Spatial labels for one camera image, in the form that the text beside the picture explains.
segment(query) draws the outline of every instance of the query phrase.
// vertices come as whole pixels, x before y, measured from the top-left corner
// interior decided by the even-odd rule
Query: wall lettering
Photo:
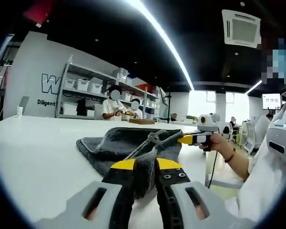
[[[45,100],[42,100],[42,99],[39,99],[37,101],[37,104],[38,105],[42,105],[42,106],[55,106],[55,102],[49,102],[49,101],[45,101]]]
[[[61,77],[56,77],[55,75],[51,75],[49,77],[48,74],[41,74],[41,91],[42,93],[57,94],[59,84],[61,83]]]

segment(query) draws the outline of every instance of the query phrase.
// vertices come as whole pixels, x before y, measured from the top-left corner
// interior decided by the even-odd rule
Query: gray towel
[[[93,168],[105,176],[114,163],[124,160],[147,139],[151,132],[157,131],[157,129],[116,127],[110,129],[103,138],[85,137],[77,140],[76,145]],[[174,138],[165,144],[156,145],[149,142],[136,154],[135,158],[138,161],[136,170],[139,171],[135,173],[135,180],[140,179],[142,183],[141,188],[135,188],[136,198],[142,198],[154,186],[154,161],[156,157],[177,162],[182,147],[180,143],[177,143],[177,139],[183,136],[182,131],[167,130],[159,135],[159,140],[163,141],[172,135],[175,135]]]

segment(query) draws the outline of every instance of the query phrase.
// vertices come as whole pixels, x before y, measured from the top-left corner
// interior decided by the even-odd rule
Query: wooden board
[[[130,123],[137,123],[137,124],[142,124],[142,125],[147,125],[147,124],[155,124],[155,120],[151,119],[129,119]]]

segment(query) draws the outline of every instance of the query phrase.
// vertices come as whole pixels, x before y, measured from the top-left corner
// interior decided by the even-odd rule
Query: led light strip
[[[256,84],[254,84],[253,87],[251,87],[248,91],[245,92],[245,94],[249,94],[250,92],[252,92],[255,88],[257,88],[263,81],[259,81]]]
[[[175,59],[177,60],[191,90],[194,90],[192,81],[185,68],[185,65],[183,64],[177,50],[175,49],[174,45],[172,44],[171,40],[166,35],[165,31],[160,26],[160,24],[156,21],[156,19],[152,16],[152,14],[145,8],[145,6],[143,5],[142,2],[140,2],[140,0],[125,0],[125,1],[131,4],[133,7],[135,7],[138,11],[140,11],[140,13],[143,14],[147,18],[147,20],[153,25],[153,27],[157,30],[157,32],[160,34],[160,36],[162,37],[162,39],[164,40],[168,48],[171,50]]]

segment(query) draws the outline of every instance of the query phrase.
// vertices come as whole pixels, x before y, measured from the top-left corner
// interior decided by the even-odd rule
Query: white lab coat
[[[104,100],[102,104],[103,112],[102,114],[110,114],[116,111],[116,107],[119,106],[121,109],[126,111],[125,106],[117,100],[112,100],[112,99],[106,99]],[[105,120],[110,120],[110,121],[121,121],[122,120],[122,115],[121,116],[113,116],[109,119]]]
[[[257,143],[262,143],[266,136],[269,124],[270,120],[266,117],[266,115],[263,115],[258,119],[255,125],[255,137]]]
[[[286,119],[286,110],[282,118]],[[233,215],[259,221],[271,210],[286,186],[286,164],[268,150],[264,138],[255,157],[249,159],[248,172],[250,176],[237,197],[225,204]]]
[[[134,113],[134,114],[137,114],[137,115],[138,115],[138,119],[143,119],[142,111],[141,111],[139,108],[136,109],[136,110],[133,110],[131,107],[129,107],[127,110],[130,111],[130,112],[132,112],[132,113]]]

